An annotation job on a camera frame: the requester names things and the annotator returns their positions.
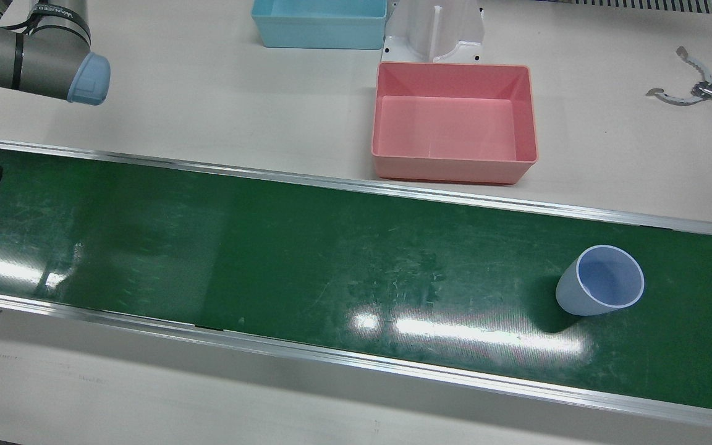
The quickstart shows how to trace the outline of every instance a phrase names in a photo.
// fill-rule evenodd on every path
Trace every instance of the blue joint cap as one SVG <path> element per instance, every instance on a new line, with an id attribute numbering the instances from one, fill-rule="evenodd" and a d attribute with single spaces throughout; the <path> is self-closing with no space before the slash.
<path id="1" fill-rule="evenodd" d="M 111 79 L 111 68 L 105 57 L 95 53 L 87 54 L 81 67 L 76 71 L 76 77 L 67 91 L 68 102 L 100 105 L 106 99 L 108 84 Z"/>

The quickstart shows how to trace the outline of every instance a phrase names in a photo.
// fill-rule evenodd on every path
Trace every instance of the white plastic holder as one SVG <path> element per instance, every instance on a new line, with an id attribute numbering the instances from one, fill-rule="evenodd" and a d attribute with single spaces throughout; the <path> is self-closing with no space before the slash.
<path id="1" fill-rule="evenodd" d="M 474 63 L 485 38 L 476 0 L 403 0 L 386 24 L 385 62 Z"/>

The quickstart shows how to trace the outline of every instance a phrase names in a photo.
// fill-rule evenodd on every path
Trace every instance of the plastic cup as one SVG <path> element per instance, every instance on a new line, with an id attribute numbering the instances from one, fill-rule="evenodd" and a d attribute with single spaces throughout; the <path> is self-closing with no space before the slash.
<path id="1" fill-rule="evenodd" d="M 639 263 L 621 248 L 594 245 L 559 279 L 556 300 L 573 315 L 599 315 L 632 306 L 645 290 Z"/>

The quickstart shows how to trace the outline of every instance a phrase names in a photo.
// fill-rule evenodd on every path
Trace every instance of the light blue cup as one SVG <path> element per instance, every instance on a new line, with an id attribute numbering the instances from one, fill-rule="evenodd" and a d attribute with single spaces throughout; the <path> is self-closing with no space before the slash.
<path id="1" fill-rule="evenodd" d="M 252 18 L 266 47 L 379 49 L 386 0 L 255 0 Z"/>
<path id="2" fill-rule="evenodd" d="M 632 256 L 613 245 L 594 245 L 562 274 L 556 299 L 573 315 L 599 315 L 635 304 L 644 290 L 642 268 Z"/>

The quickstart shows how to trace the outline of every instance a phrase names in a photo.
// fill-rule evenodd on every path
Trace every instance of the light blue plastic bin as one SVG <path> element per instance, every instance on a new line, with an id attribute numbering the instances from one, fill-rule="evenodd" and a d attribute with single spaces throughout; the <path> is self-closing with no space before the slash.
<path id="1" fill-rule="evenodd" d="M 266 47 L 379 49 L 386 0 L 255 0 L 252 18 Z"/>

